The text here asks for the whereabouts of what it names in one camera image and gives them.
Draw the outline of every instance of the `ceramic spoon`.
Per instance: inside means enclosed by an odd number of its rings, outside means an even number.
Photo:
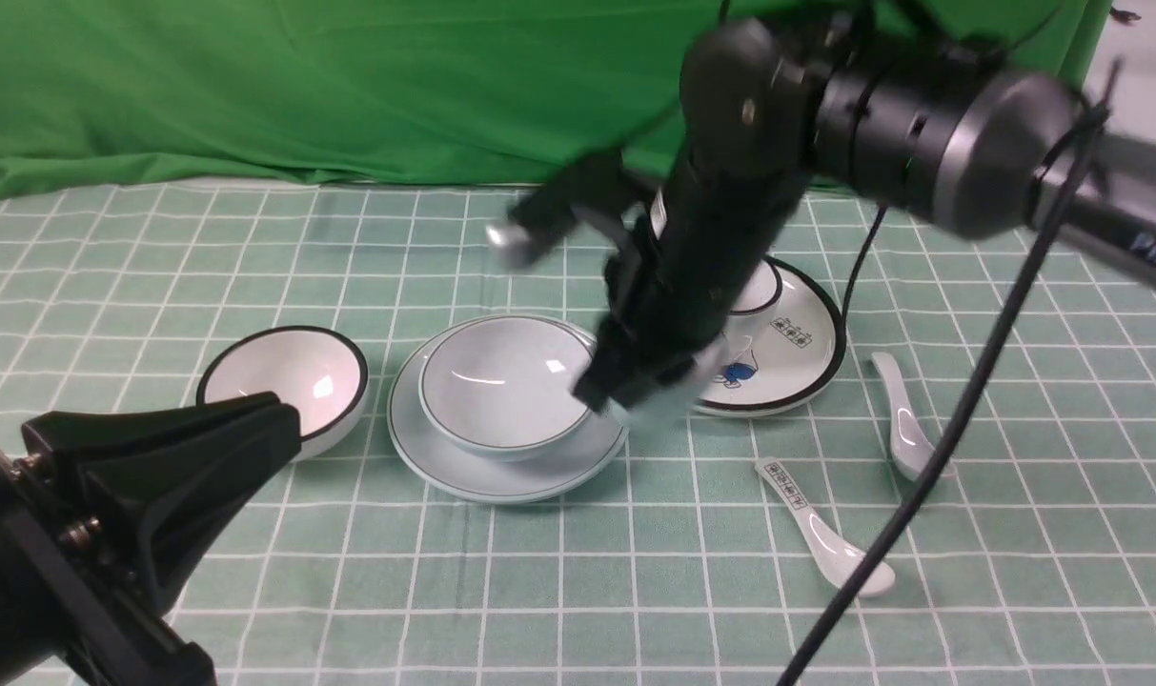
[[[899,363],[896,363],[895,356],[874,353],[870,362],[879,369],[882,386],[887,390],[888,405],[891,405],[891,459],[899,473],[910,481],[916,481],[934,456],[934,444],[925,437],[925,431],[920,429],[920,422],[912,412],[909,390],[904,388],[904,375],[899,374]],[[947,465],[942,470],[942,477],[953,477],[954,473],[955,465]]]
[[[830,581],[836,589],[843,587],[866,553],[853,546],[852,543],[845,541],[822,521],[806,500],[794,478],[786,472],[781,460],[773,459],[773,457],[761,460],[756,463],[756,472],[764,478],[769,486],[773,487],[781,500],[785,500],[790,514],[794,516],[795,522],[799,522],[799,530],[802,531],[802,537],[814,555],[814,565],[818,566],[822,576]],[[891,569],[890,565],[882,563],[877,566],[877,569],[874,569],[858,596],[873,598],[887,593],[891,587],[895,587],[895,569]]]

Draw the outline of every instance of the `ceramic bowl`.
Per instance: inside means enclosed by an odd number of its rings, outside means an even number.
[[[474,456],[536,457],[581,425],[590,410],[572,385],[590,347],[563,322],[494,316],[452,331],[421,368],[430,425]]]
[[[198,404],[272,391],[298,410],[302,451],[319,456],[348,435],[369,401],[365,356],[319,326],[281,326],[225,348],[198,386]]]
[[[729,360],[726,363],[734,363],[743,355],[757,335],[765,330],[765,326],[773,320],[777,312],[777,304],[781,300],[781,274],[777,267],[769,261],[761,261],[759,267],[751,274],[751,281],[739,294],[734,309],[729,310],[726,317],[726,326],[722,333],[729,345]]]

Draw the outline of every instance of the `green cloth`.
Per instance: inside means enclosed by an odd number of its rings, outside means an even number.
[[[932,6],[954,30],[1016,36],[1059,2]],[[743,1],[734,12],[777,6]],[[1107,7],[1065,0],[1018,60],[1080,79]],[[0,199],[191,176],[535,182],[673,99],[682,53],[716,8],[716,0],[6,0]],[[631,164],[665,170],[679,138],[673,121],[639,145]]]

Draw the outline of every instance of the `table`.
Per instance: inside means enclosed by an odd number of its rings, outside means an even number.
[[[490,508],[399,463],[385,400],[455,322],[594,325],[602,242],[504,276],[482,226],[512,198],[185,182],[0,204],[0,443],[18,455],[50,408],[186,404],[234,340],[333,326],[370,361],[372,415],[274,478],[170,617],[222,684],[772,684],[831,590],[751,460],[785,457],[866,546],[907,484],[865,361],[899,359],[936,437],[1030,235],[966,245],[890,214],[807,407],[683,418],[563,499]],[[812,196],[773,253],[838,300],[872,213]],[[805,684],[1156,685],[1156,296],[1053,253],[956,460],[890,558],[896,589],[854,605]],[[20,683],[71,681],[50,663]]]

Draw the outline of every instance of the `white plate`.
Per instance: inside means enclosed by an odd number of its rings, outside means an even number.
[[[477,503],[533,503],[581,486],[607,466],[627,437],[627,429],[612,418],[592,413],[572,434],[546,456],[521,462],[498,462],[473,456],[430,425],[417,393],[417,377],[427,357],[447,335],[468,324],[443,331],[417,348],[391,386],[387,427],[400,459],[430,486]],[[569,325],[583,340],[585,332]]]
[[[701,394],[699,413],[750,419],[786,412],[824,390],[844,361],[844,318],[831,296],[807,274],[768,259],[783,282],[773,320]]]

